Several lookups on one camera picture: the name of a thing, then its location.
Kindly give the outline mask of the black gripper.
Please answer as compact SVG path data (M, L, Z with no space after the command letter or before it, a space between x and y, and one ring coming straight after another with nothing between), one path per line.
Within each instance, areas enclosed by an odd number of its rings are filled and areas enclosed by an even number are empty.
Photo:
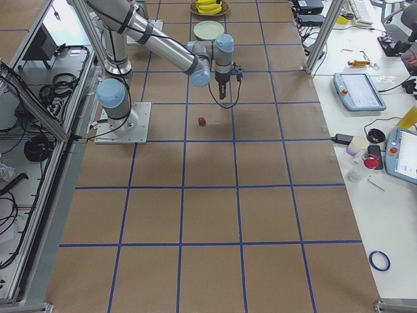
M227 96L227 83L230 81L231 73L215 72L215 80L218 82L219 99Z

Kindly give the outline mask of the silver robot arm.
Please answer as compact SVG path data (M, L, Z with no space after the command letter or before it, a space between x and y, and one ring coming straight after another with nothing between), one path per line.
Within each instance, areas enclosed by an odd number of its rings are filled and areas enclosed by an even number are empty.
M182 45L155 28L128 1L88 1L87 4L102 21L107 53L104 66L108 77L98 84L96 95L107 115L110 130L97 134L96 139L129 142L128 136L141 127L126 81L132 71L127 52L129 38L177 67L196 87L209 86L210 77L214 75L219 90L217 104L226 97L231 76L241 79L233 62L234 40L227 33L210 41Z
M141 16L146 19L148 22L154 24L152 20L149 19L149 12L146 6L146 0L130 0L129 3L135 8L136 13L133 13L132 17Z

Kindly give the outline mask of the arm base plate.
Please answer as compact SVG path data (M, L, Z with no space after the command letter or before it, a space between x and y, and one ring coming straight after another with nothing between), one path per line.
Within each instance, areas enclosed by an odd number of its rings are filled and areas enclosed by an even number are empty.
M97 144L146 143L151 108L150 102L134 102L126 122L124 119L119 121L108 119L105 109L102 109L100 118L106 119L106 122L98 125L94 142Z
M163 31L164 21L163 20L149 20L154 28L157 28L159 31ZM127 45L138 45L138 43L131 37L127 37Z

